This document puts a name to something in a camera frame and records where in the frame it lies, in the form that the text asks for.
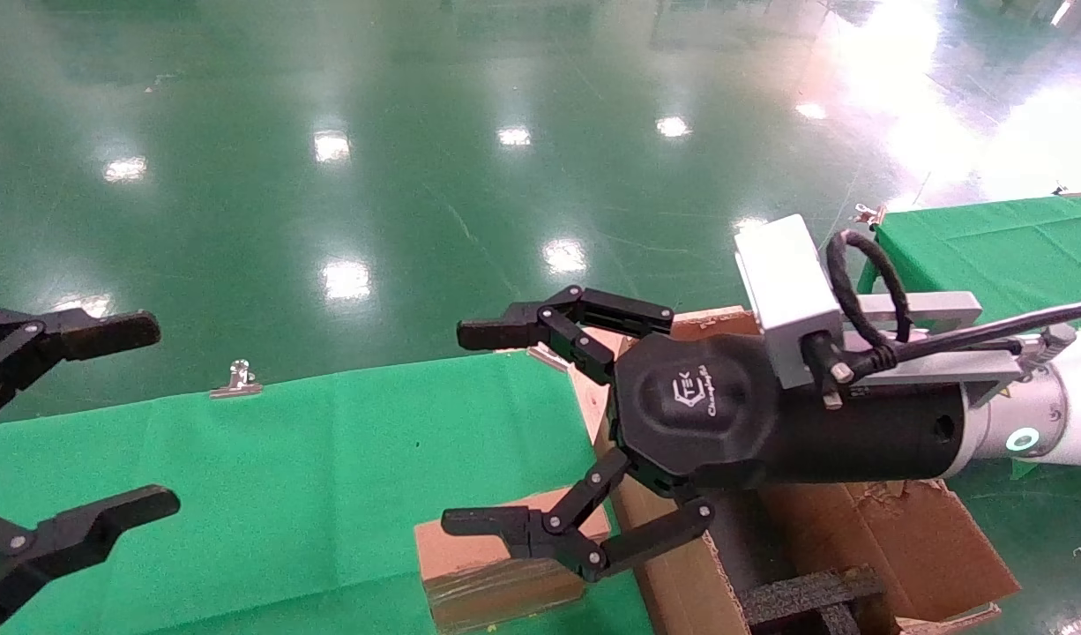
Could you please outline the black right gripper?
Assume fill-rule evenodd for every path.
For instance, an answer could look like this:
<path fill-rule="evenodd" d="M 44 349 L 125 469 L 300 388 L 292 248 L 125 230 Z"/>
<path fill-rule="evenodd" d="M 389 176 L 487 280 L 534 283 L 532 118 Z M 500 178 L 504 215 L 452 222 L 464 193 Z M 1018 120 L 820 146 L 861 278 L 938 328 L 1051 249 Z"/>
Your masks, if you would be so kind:
<path fill-rule="evenodd" d="M 596 385 L 612 383 L 610 436 L 618 449 L 598 459 L 552 510 L 445 510 L 441 529 L 499 538 L 515 559 L 552 559 L 596 583 L 693 542 L 713 522 L 712 504 L 693 497 L 595 542 L 582 526 L 626 475 L 653 493 L 679 495 L 936 479 L 959 455 L 965 431 L 959 386 L 860 387 L 830 410 L 812 387 L 780 385 L 761 338 L 682 341 L 664 336 L 671 325 L 669 307 L 574 285 L 544 301 L 512 303 L 496 320 L 461 320 L 457 341 L 465 350 L 543 343 Z M 615 362 L 586 326 L 641 340 Z"/>

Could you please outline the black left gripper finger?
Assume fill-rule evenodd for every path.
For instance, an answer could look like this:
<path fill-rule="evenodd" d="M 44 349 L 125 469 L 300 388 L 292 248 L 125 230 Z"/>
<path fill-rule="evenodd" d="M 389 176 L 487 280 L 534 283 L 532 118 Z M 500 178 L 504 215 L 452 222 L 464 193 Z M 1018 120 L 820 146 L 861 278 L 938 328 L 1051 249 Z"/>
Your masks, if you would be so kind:
<path fill-rule="evenodd" d="M 0 627 L 50 582 L 105 563 L 125 532 L 179 510 L 173 490 L 149 485 L 65 510 L 34 529 L 0 516 Z"/>
<path fill-rule="evenodd" d="M 0 410 L 61 362 L 81 362 L 157 345 L 154 313 L 93 317 L 81 307 L 44 314 L 0 307 Z"/>

